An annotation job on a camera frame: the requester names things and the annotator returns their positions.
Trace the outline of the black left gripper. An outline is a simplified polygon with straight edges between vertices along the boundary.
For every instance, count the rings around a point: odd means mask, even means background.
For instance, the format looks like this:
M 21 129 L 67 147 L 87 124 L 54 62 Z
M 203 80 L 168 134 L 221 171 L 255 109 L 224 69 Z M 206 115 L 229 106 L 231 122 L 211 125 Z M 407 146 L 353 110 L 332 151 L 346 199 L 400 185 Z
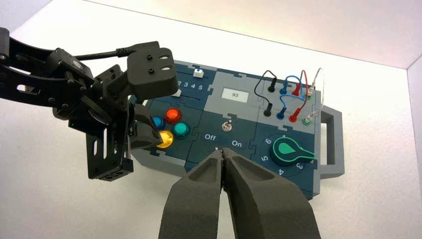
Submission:
M 68 126 L 86 134 L 88 178 L 114 181 L 133 172 L 128 145 L 129 109 L 126 98 L 121 101 L 106 91 L 112 80 L 123 75 L 114 65 L 95 77 L 94 84 L 76 107 L 76 116 Z M 149 148 L 162 143 L 148 107 L 134 105 L 130 137 L 131 148 Z

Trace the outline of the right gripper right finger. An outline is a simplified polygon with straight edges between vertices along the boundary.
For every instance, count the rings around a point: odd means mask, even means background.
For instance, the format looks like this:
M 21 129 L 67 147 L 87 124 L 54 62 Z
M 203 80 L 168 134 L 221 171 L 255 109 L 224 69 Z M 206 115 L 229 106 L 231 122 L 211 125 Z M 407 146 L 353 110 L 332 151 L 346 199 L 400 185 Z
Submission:
M 237 239 L 319 239 L 314 211 L 293 182 L 222 150 L 223 188 Z

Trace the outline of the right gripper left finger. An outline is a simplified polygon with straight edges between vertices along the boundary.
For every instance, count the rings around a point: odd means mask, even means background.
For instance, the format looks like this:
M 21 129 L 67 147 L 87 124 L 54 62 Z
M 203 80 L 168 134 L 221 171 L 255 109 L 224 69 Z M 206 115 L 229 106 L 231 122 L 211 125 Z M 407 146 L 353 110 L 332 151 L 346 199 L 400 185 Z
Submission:
M 160 239 L 215 239 L 217 237 L 223 156 L 215 150 L 169 192 Z

